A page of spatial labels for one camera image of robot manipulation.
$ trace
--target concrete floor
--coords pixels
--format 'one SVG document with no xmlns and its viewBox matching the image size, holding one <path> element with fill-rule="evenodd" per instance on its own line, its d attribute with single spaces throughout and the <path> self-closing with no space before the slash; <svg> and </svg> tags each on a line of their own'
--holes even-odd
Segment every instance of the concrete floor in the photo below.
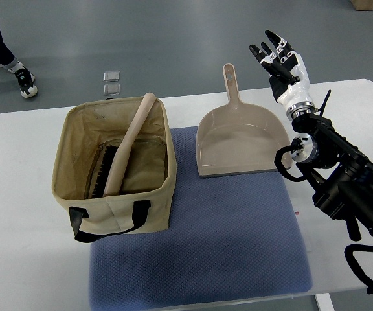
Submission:
<svg viewBox="0 0 373 311">
<path fill-rule="evenodd" d="M 222 92 L 225 63 L 234 64 L 240 89 L 269 87 L 248 50 L 267 40 L 265 29 L 303 56 L 311 83 L 373 81 L 373 12 L 356 12 L 349 0 L 0 0 L 0 26 L 39 89 L 23 99 L 14 75 L 0 69 L 0 113 L 104 99 L 102 75 L 114 69 L 115 97 Z M 365 290 L 331 296 L 336 311 L 373 310 Z M 303 297 L 200 310 L 317 307 Z"/>
</svg>

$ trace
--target white table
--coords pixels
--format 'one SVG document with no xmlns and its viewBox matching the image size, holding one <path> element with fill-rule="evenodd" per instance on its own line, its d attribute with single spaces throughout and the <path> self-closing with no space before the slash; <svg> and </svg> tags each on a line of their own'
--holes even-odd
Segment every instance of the white table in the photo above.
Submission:
<svg viewBox="0 0 373 311">
<path fill-rule="evenodd" d="M 373 161 L 373 83 L 368 80 L 311 86 L 320 106 L 332 95 L 324 116 Z M 270 89 L 240 92 L 244 102 L 275 113 L 290 139 L 294 132 Z M 203 116 L 227 103 L 226 93 L 161 98 L 171 128 L 197 126 Z M 68 108 L 0 115 L 0 310 L 89 310 L 89 245 L 75 242 L 66 211 L 51 194 L 51 176 Z M 293 167 L 290 172 L 299 175 Z M 307 182 L 286 187 L 304 235 L 313 288 L 304 295 L 364 288 L 343 251 L 351 243 L 343 221 L 313 206 Z M 373 244 L 361 228 L 364 244 Z M 373 277 L 373 255 L 358 255 Z"/>
</svg>

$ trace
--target blue cushion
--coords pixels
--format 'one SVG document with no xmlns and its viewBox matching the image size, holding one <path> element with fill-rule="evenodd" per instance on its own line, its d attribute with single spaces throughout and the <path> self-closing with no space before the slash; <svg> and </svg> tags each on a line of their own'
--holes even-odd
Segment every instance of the blue cushion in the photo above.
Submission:
<svg viewBox="0 0 373 311">
<path fill-rule="evenodd" d="M 91 244 L 93 310 L 143 310 L 311 288 L 282 176 L 199 177 L 196 130 L 172 130 L 177 183 L 170 228 Z"/>
</svg>

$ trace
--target beige fabric bin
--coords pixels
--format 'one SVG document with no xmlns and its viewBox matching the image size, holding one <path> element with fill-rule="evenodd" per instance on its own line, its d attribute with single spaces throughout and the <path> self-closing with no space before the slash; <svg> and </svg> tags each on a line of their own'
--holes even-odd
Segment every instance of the beige fabric bin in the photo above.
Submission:
<svg viewBox="0 0 373 311">
<path fill-rule="evenodd" d="M 66 116 L 52 193 L 69 212 L 75 239 L 168 229 L 175 189 L 174 145 L 163 103 L 153 103 L 132 146 L 118 196 L 91 198 L 107 145 L 118 146 L 143 97 L 89 102 Z"/>
</svg>

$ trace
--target white robotic hand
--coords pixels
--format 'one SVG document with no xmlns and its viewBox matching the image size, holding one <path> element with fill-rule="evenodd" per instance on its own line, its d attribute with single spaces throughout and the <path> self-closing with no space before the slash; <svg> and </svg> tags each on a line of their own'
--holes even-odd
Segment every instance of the white robotic hand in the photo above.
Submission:
<svg viewBox="0 0 373 311">
<path fill-rule="evenodd" d="M 304 113 L 316 112 L 309 95 L 309 76 L 302 56 L 291 45 L 274 32 L 266 35 L 275 46 L 275 54 L 264 42 L 262 48 L 250 45 L 250 51 L 270 74 L 270 86 L 275 100 L 284 106 L 289 120 Z"/>
</svg>

